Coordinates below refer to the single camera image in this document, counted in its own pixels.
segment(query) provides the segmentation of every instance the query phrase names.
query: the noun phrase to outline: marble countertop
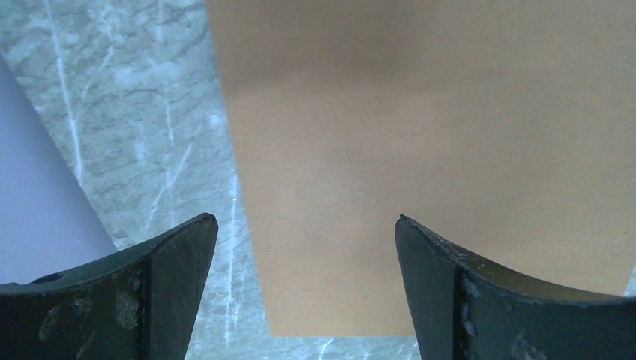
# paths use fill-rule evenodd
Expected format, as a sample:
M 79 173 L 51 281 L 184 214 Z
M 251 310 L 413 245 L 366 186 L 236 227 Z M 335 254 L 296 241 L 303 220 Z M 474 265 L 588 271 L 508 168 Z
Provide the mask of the marble countertop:
M 269 334 L 203 0 L 4 1 L 0 14 L 2 55 L 119 249 L 217 216 L 186 359 L 419 359 L 414 337 Z

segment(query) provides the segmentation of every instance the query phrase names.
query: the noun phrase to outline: marble surface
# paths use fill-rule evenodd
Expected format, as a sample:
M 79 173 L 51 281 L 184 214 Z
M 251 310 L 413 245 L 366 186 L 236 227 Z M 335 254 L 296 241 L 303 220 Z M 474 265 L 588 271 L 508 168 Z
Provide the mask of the marble surface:
M 118 248 L 217 216 L 187 359 L 419 359 L 413 337 L 269 334 L 203 0 L 3 1 L 0 49 Z

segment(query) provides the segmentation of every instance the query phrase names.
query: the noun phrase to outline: brown cardboard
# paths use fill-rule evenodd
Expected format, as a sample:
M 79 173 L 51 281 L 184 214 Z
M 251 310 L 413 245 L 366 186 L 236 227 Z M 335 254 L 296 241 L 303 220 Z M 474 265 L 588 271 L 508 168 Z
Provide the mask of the brown cardboard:
M 528 275 L 623 294 L 632 0 L 208 9 L 273 335 L 412 335 L 399 214 Z

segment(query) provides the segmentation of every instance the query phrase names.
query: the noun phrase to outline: cardboard sheet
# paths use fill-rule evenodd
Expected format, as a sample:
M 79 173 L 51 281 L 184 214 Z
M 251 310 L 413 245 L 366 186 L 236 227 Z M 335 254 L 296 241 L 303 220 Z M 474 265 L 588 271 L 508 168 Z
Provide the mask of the cardboard sheet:
M 528 275 L 622 295 L 635 10 L 208 0 L 272 334 L 412 335 L 399 214 Z

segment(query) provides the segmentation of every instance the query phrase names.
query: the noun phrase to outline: scuffed black surface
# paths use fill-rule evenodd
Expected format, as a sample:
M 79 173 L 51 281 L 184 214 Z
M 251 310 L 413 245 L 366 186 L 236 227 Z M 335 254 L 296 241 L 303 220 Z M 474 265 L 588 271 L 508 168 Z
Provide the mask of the scuffed black surface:
M 395 242 L 423 359 L 636 359 L 636 298 L 526 276 L 403 215 Z
M 183 359 L 218 224 L 156 238 L 26 285 L 0 285 L 0 360 Z

